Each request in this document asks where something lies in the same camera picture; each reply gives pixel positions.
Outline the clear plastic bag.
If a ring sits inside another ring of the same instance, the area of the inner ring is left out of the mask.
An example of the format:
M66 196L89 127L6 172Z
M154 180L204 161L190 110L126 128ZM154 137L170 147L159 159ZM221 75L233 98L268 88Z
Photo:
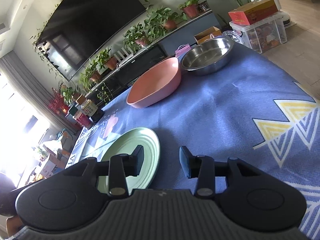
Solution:
M224 31L224 32L222 33L222 36L223 36L224 38L228 38L228 39L230 39L230 40L233 40L234 42L237 42L237 43L239 43L239 44L242 44L242 45L245 44L242 36L241 36L240 34L238 34L238 33L237 33L236 31L234 31L234 30L226 30L226 31Z

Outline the trailing pothos potted plant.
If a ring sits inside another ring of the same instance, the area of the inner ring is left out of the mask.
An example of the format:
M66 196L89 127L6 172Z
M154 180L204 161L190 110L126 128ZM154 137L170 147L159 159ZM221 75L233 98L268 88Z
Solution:
M187 20L184 12L179 14L169 7L161 7L149 11L144 20L144 29L150 40L156 40L177 29L177 24Z

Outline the large black television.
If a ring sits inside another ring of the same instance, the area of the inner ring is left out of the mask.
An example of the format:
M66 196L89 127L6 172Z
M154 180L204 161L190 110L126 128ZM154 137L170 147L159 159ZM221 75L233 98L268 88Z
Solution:
M145 11L142 0L62 0L32 38L35 51L66 80Z

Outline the blue patterned tablecloth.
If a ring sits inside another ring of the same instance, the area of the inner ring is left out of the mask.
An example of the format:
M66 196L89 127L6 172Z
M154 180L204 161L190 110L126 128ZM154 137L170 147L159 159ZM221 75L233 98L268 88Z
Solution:
M216 161L236 157L298 189L307 209L300 230L319 239L319 100L287 72L235 44L220 71L184 74L170 96L141 109L123 92L104 117L83 130L68 161L101 159L112 143L137 127L154 130L161 146L152 189L194 189L179 162L179 148Z

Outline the clear plastic storage bin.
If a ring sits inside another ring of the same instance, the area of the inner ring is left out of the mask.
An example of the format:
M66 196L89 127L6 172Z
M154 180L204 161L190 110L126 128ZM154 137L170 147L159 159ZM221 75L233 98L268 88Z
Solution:
M273 14L252 25L230 22L237 39L244 46L262 54L287 42L287 35L281 12Z

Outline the pink plastic bowl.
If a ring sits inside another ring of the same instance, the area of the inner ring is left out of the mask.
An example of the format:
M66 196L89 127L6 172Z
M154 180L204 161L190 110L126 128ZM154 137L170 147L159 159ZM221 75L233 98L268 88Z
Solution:
M181 70L176 57L154 65L131 87L126 103L134 108L149 107L171 95L181 83Z

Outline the white picket fence ornament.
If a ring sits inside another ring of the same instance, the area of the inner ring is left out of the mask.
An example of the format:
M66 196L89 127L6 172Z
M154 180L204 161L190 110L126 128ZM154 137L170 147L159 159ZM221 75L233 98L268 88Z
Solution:
M133 55L134 53L131 48L129 48L127 51L124 47L114 53L114 57L119 63L124 63L126 60L129 60L131 57L133 57Z

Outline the green cap spice shaker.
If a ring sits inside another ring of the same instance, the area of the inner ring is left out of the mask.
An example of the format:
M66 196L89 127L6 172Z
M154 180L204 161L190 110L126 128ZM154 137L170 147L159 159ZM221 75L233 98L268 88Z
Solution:
M76 120L84 128L90 129L93 126L88 116L82 113L80 110L78 110L75 106L72 106L68 110L68 113L73 117L74 120Z

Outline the long dark tv console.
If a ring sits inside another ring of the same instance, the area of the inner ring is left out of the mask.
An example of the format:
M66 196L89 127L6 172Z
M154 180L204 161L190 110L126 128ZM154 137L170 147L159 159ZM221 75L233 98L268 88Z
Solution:
M194 36L212 26L220 27L217 16L210 10L196 18L181 23L177 29L155 40L147 48L139 50L130 56L116 70L107 74L101 83L95 85L86 97L97 103L98 106L108 103L119 96L142 74L151 67L174 56L175 50L183 44L194 45Z

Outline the red and yellow box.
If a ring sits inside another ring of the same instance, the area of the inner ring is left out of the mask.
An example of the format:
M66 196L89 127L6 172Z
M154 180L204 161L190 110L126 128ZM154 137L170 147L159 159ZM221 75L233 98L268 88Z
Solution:
M252 25L278 12L274 0L256 0L238 7L228 14L233 23Z

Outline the pink carton box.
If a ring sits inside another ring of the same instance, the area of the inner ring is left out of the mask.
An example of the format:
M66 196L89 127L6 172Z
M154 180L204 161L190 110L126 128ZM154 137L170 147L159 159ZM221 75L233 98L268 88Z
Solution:
M175 57L179 58L184 56L189 50L191 50L191 47L189 44L183 44L180 45L176 50L175 50Z

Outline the open brown cardboard box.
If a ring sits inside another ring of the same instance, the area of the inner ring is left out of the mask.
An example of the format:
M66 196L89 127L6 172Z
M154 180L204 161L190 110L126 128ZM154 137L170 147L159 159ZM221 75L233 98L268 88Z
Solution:
M202 44L206 40L210 40L212 38L215 38L221 35L222 35L221 30L218 27L212 26L200 32L199 34L196 34L194 38L197 44Z

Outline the green plastic plate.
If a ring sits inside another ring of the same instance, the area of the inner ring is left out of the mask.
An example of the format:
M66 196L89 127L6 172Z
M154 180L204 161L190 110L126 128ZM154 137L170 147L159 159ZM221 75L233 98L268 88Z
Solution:
M131 155L137 150L139 175L126 177L127 189L147 189L153 181L160 159L160 143L156 133L144 127L134 128L116 139L102 156L101 161L109 161L119 154Z

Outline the potted plant red pot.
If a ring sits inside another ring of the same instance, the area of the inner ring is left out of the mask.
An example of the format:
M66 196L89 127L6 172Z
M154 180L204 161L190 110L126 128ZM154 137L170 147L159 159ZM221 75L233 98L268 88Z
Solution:
M186 0L184 3L180 4L178 8L183 11L188 18L193 19L200 14L198 4L199 0Z

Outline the stainless steel bowl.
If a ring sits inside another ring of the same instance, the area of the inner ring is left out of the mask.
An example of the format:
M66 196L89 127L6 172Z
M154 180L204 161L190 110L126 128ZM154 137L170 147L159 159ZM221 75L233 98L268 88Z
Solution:
M182 57L180 67L196 76L213 74L230 62L234 44L222 37L207 40L188 51Z

